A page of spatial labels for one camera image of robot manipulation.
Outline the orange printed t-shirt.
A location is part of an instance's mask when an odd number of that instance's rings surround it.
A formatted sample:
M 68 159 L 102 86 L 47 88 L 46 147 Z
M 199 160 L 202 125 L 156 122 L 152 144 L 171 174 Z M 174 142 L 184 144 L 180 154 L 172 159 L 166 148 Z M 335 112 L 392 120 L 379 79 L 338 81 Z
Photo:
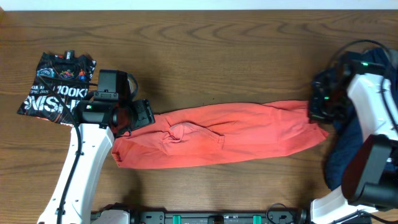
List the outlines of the orange printed t-shirt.
M 321 143 L 328 132 L 310 122 L 306 101 L 223 103 L 154 116 L 124 133 L 112 156 L 119 167 L 168 169 L 284 157 Z

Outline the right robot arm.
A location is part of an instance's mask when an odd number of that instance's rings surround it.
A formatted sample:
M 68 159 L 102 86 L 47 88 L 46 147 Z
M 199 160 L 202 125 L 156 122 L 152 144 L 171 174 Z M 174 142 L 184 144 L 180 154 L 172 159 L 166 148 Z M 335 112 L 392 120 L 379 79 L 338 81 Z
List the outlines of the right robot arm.
M 397 104 L 394 99 L 393 64 L 383 65 L 350 52 L 349 42 L 331 56 L 326 69 L 312 81 L 308 117 L 321 123 L 348 119 L 354 111 L 362 143 L 345 168 L 340 186 L 315 199 L 307 223 L 384 223 L 376 212 L 397 208 Z

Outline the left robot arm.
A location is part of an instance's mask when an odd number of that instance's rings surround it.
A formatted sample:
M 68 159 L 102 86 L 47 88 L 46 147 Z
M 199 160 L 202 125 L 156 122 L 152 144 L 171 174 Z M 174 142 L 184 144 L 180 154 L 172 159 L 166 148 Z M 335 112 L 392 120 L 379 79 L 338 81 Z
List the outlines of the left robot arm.
M 90 223 L 104 160 L 116 138 L 155 122 L 148 100 L 91 92 L 72 113 L 69 150 L 39 223 Z

